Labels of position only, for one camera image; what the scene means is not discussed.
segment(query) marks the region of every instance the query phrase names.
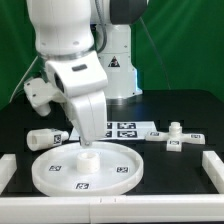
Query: white round plate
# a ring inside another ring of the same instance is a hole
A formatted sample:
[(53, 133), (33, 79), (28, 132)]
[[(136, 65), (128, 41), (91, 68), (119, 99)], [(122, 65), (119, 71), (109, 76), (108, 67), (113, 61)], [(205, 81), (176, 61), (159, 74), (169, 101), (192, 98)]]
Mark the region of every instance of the white round plate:
[[(77, 158), (88, 159), (88, 154), (98, 156), (100, 167), (93, 173), (80, 172)], [(119, 195), (134, 188), (142, 176), (141, 156), (108, 142), (94, 142), (88, 149), (79, 143), (60, 146), (43, 153), (32, 166), (34, 185), (48, 196)]]

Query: green backdrop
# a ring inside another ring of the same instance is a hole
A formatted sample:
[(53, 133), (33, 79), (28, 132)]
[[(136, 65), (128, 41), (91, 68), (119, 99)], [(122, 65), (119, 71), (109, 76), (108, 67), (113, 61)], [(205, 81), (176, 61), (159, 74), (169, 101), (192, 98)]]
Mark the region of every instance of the green backdrop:
[[(171, 88), (209, 90), (224, 101), (224, 0), (150, 0), (143, 19)], [(0, 27), (2, 108), (36, 56), (25, 0), (0, 0)], [(161, 64), (140, 22), (132, 25), (132, 43), (140, 87), (167, 89)], [(37, 64), (32, 73), (38, 70)]]

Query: cable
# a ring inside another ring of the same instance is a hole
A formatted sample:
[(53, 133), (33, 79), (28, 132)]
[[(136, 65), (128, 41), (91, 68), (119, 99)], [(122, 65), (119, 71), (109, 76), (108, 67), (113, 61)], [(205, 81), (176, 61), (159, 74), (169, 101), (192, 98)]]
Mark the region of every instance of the cable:
[(168, 89), (171, 90), (171, 87), (170, 87), (170, 81), (169, 81), (169, 76), (168, 76), (168, 73), (167, 73), (167, 70), (166, 70), (166, 66), (165, 66), (165, 64), (163, 63), (163, 59), (162, 59), (162, 57), (160, 56), (160, 54), (159, 54), (159, 52), (158, 52), (158, 50), (157, 50), (157, 47), (156, 47), (156, 45), (155, 45), (155, 43), (154, 43), (154, 41), (153, 41), (153, 39), (152, 39), (152, 37), (151, 37), (151, 35), (150, 35), (150, 33), (149, 33), (147, 27), (146, 27), (145, 22), (144, 22), (144, 20), (142, 19), (142, 17), (140, 18), (140, 22), (141, 22), (141, 24), (142, 24), (142, 26), (143, 26), (143, 29), (144, 29), (144, 31), (145, 31), (145, 33), (146, 33), (146, 36), (148, 37), (148, 39), (149, 39), (149, 41), (150, 41), (150, 43), (151, 43), (151, 45), (152, 45), (152, 48), (153, 48), (153, 50), (154, 50), (154, 52), (155, 52), (155, 54), (156, 54), (156, 57), (157, 57), (157, 59), (158, 59), (160, 65), (161, 65), (161, 67), (162, 67), (162, 69), (163, 69), (163, 72), (164, 72), (164, 75), (165, 75), (165, 78), (166, 78), (166, 82), (167, 82)]
[(96, 10), (100, 19), (100, 24), (102, 27), (102, 32), (103, 32), (103, 44), (101, 48), (97, 50), (97, 53), (99, 54), (105, 49), (107, 45), (107, 31), (106, 31), (105, 22), (104, 22), (104, 15), (103, 15), (103, 12), (101, 11), (99, 0), (95, 0), (95, 4), (96, 4)]
[(36, 56), (36, 58), (33, 60), (32, 64), (30, 65), (30, 67), (27, 69), (27, 71), (25, 72), (25, 74), (23, 75), (22, 79), (20, 80), (20, 82), (18, 83), (18, 85), (16, 86), (15, 90), (13, 91), (13, 94), (10, 98), (10, 103), (13, 101), (20, 85), (24, 82), (25, 78), (27, 77), (27, 75), (29, 74), (30, 70), (33, 68), (34, 64), (37, 62), (38, 56)]

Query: black tabletop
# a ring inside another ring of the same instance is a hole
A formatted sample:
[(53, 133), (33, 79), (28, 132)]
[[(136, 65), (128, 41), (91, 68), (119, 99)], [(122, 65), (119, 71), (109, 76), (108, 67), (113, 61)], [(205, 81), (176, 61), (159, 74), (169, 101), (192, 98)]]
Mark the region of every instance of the black tabletop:
[[(42, 128), (71, 132), (60, 105), (52, 103), (51, 108), (49, 116), (40, 117), (22, 95), (0, 111), (0, 156), (15, 153), (18, 167), (2, 197), (44, 196), (31, 178), (32, 163), (44, 151), (31, 152), (26, 136)], [(107, 110), (108, 121), (154, 121), (163, 132), (177, 121), (184, 133), (206, 137), (206, 145), (183, 143), (182, 152), (167, 152), (166, 142), (113, 141), (136, 150), (144, 160), (143, 179), (128, 195), (218, 193), (202, 168), (203, 151), (214, 150), (224, 158), (224, 104), (214, 95), (200, 90), (145, 91), (139, 102)]]

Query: warning label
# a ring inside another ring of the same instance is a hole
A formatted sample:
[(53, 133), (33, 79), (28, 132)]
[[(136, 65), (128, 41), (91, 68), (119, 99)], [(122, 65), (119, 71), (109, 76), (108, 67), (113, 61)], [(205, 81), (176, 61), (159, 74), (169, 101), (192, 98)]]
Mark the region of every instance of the warning label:
[(117, 58), (114, 56), (108, 67), (118, 68), (118, 67), (121, 67), (121, 66), (118, 63)]

